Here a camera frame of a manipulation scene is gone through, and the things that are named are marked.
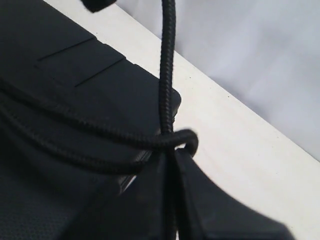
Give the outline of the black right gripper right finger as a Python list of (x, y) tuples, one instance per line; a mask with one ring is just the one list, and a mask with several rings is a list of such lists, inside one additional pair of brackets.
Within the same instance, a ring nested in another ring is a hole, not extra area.
[(190, 154), (175, 151), (176, 216), (181, 240), (291, 240), (288, 228), (213, 183)]

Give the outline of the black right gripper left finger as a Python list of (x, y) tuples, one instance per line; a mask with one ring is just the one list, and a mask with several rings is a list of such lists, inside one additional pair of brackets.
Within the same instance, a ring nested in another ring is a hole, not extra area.
[(122, 193), (101, 189), (62, 234), (64, 240), (173, 240), (175, 217), (167, 191), (168, 160), (153, 153)]

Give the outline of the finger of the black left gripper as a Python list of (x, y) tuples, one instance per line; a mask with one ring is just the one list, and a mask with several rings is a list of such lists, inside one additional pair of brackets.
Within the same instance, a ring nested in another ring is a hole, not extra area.
[(115, 2), (116, 0), (81, 0), (84, 7), (91, 13), (99, 12)]

